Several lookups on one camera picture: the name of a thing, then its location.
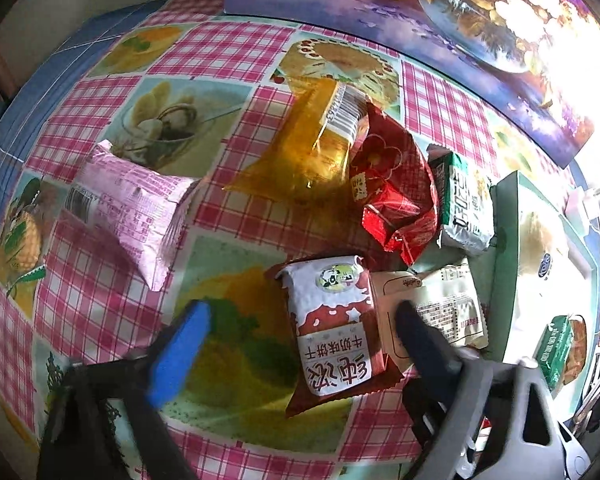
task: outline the green package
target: green package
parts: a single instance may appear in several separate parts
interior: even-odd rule
[[[440,202],[440,244],[477,256],[494,234],[493,202],[487,176],[457,153],[431,164]]]
[[[536,352],[536,361],[546,384],[553,391],[560,380],[573,343],[573,330],[567,316],[556,316],[547,325]]]

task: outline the pink snack package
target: pink snack package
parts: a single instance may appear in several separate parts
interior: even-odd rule
[[[161,290],[173,263],[199,179],[165,176],[96,144],[64,204],[93,231],[115,238],[151,290]]]

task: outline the biscuit package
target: biscuit package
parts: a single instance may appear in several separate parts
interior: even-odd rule
[[[351,163],[362,227],[387,252],[413,265],[438,228],[438,194],[411,134],[369,104],[369,131]]]
[[[490,180],[457,153],[431,163],[440,197],[440,243],[468,254],[486,251],[494,234]]]
[[[302,373],[286,416],[384,390],[402,379],[382,352],[369,272],[360,256],[295,262],[278,273]]]

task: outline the poster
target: poster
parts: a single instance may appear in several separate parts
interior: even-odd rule
[[[225,0],[394,48],[489,102],[565,167],[600,131],[600,26],[582,0]]]

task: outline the red and white snack package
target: red and white snack package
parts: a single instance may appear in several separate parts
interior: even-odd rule
[[[353,199],[362,227],[385,251],[413,265],[438,230],[438,193],[411,134],[368,104],[369,133],[351,162]]]
[[[302,375],[286,416],[391,388],[402,374],[382,353],[369,272],[360,256],[296,262],[277,275],[288,292]]]
[[[64,206],[101,238],[116,241],[149,288],[161,290],[200,180],[161,175],[110,148],[108,140],[96,144]]]

